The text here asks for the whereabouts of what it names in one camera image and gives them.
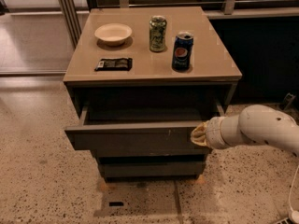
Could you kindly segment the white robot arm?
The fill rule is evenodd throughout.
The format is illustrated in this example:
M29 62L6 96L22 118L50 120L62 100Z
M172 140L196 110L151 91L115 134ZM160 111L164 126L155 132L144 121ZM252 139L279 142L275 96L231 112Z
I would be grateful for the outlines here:
M200 123L191 141L202 147L226 149L268 145L299 155L299 125L288 114L265 105L250 105L240 114Z

